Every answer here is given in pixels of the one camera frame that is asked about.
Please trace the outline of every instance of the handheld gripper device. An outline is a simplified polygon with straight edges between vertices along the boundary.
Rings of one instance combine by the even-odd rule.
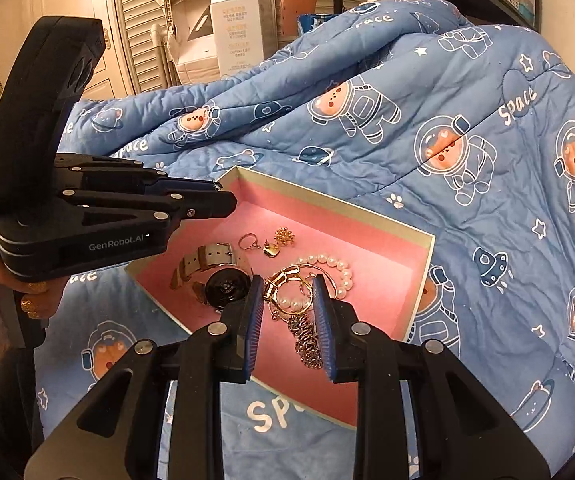
[[[359,321],[314,280],[323,368],[334,383],[359,383],[354,480],[407,480],[408,440],[401,381],[407,381],[419,480],[545,480],[547,462],[503,407],[438,340],[394,341]]]
[[[245,383],[256,361],[263,279],[219,321],[182,342],[138,341],[31,457],[24,480],[155,479],[170,381],[178,381],[168,478],[223,480],[220,383]]]
[[[103,51],[103,24],[43,16],[16,58],[0,101],[0,258],[41,282],[163,253],[183,219],[223,218],[234,194],[212,181],[168,177],[141,162],[59,153],[72,106]],[[46,324],[0,287],[12,346],[36,348]]]

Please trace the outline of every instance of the jewelry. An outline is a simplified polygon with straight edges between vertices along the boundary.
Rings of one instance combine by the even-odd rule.
[[[276,244],[271,244],[269,241],[265,240],[265,244],[263,245],[263,254],[265,254],[269,258],[274,258],[277,254],[279,254],[281,248]]]
[[[334,283],[334,280],[331,278],[330,273],[329,273],[327,270],[322,269],[321,267],[316,266],[316,265],[312,265],[312,264],[298,264],[298,266],[299,266],[299,267],[311,267],[312,269],[316,269],[316,270],[321,271],[321,273],[322,273],[322,274],[328,279],[328,281],[330,282],[331,288],[334,289],[334,297],[333,297],[332,299],[333,299],[333,300],[336,300],[336,299],[338,298],[338,296],[339,296],[339,289],[337,288],[336,283]],[[310,272],[310,275],[306,278],[306,280],[307,280],[308,278],[314,279],[315,277],[316,277],[316,274],[315,274],[314,272]],[[303,292],[303,284],[300,285],[300,288],[301,288],[301,294],[302,294],[302,295],[305,295],[305,293]]]
[[[308,368],[317,370],[323,365],[319,340],[316,337],[314,323],[309,320],[307,314],[292,316],[287,320],[287,327],[296,338],[294,348],[301,362]]]
[[[312,322],[306,314],[312,306],[312,296],[314,292],[312,285],[301,276],[300,270],[300,266],[290,266],[272,275],[266,281],[263,299],[270,304],[272,319],[282,319],[287,323],[287,328],[296,338],[295,350],[301,358],[301,362],[308,368],[317,369],[322,366],[321,350],[318,339],[316,338],[314,322]],[[301,286],[305,285],[305,288],[310,294],[309,301],[304,306],[298,300],[293,300],[290,303],[289,300],[282,298],[280,301],[277,301],[279,288],[285,283],[292,281],[300,282]]]
[[[270,310],[272,310],[272,307],[274,307],[286,316],[299,316],[306,313],[306,311],[308,311],[308,309],[312,306],[312,295],[314,294],[312,285],[304,280],[303,276],[300,274],[300,271],[301,269],[298,266],[286,267],[285,269],[279,270],[279,272],[266,280],[265,288],[263,290],[263,300],[270,304]],[[301,284],[305,285],[305,288],[310,294],[310,300],[305,304],[305,306],[302,306],[300,302],[295,300],[290,305],[293,306],[294,310],[288,310],[288,305],[285,303],[285,301],[277,300],[277,292],[279,291],[279,288],[282,285],[285,285],[287,282],[301,282]]]
[[[200,303],[221,312],[228,303],[243,299],[251,283],[252,268],[245,255],[230,244],[219,243],[203,245],[183,256],[170,288],[188,286]]]
[[[347,296],[347,292],[354,286],[354,282],[352,281],[352,271],[349,269],[349,263],[343,260],[337,260],[335,257],[327,256],[326,254],[311,254],[309,256],[302,256],[299,258],[295,265],[314,267],[317,263],[327,264],[328,267],[336,268],[341,271],[341,281],[339,282],[339,286],[337,287],[334,285],[334,289],[336,290],[336,296],[334,299],[342,300],[345,298],[345,296]]]
[[[274,240],[278,245],[290,245],[294,243],[295,236],[292,234],[292,231],[288,231],[287,227],[279,227],[275,234]]]
[[[244,247],[243,241],[245,240],[245,238],[250,237],[254,238],[254,240],[250,245]],[[246,233],[241,238],[239,238],[239,247],[242,248],[244,251],[249,251],[250,249],[261,249],[261,246],[259,245],[259,239],[256,237],[256,234],[254,233]]]

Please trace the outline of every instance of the pink box lining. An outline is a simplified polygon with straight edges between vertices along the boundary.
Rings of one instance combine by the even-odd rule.
[[[283,248],[276,258],[264,256],[261,250],[245,251],[255,273],[267,277],[294,263],[299,256],[334,255],[348,262],[353,271],[354,285],[345,301],[353,304],[359,319],[378,326],[393,338],[407,336],[419,285],[425,279],[428,249],[247,180],[238,179],[230,189],[238,198],[232,215],[226,219],[185,222],[170,241],[168,250],[136,276],[141,286],[181,326],[194,332],[218,319],[218,314],[197,302],[187,289],[170,288],[172,271],[184,254],[208,243],[228,242],[237,247],[239,238],[248,232],[256,233],[263,245],[266,238],[272,240],[278,227],[288,227],[296,235],[296,243]],[[320,265],[335,281],[340,280],[338,270]],[[280,293],[289,298],[300,296],[294,283],[282,287]],[[355,426],[355,384],[332,384],[322,370],[306,368],[294,344],[285,323],[273,321],[266,309],[255,378],[303,407]]]

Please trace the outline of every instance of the blue quilt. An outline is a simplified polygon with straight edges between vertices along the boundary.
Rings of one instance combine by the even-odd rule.
[[[435,234],[409,340],[443,340],[552,473],[575,452],[575,76],[535,32],[363,4],[249,72],[81,101],[60,150],[254,168]],[[185,337],[123,267],[70,282],[36,351],[46,434],[136,339]],[[253,383],[224,385],[222,412],[227,478],[351,478],[352,430]],[[164,437],[161,478],[166,457]]]

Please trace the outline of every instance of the fingernail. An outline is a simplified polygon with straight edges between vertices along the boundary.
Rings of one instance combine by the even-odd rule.
[[[28,288],[34,292],[34,294],[40,294],[48,290],[48,284],[46,282],[28,283]]]
[[[34,305],[34,303],[32,303],[31,300],[28,300],[28,298],[23,298],[21,300],[21,310],[23,310],[24,312],[30,314],[30,313],[34,313],[36,312],[36,305]]]

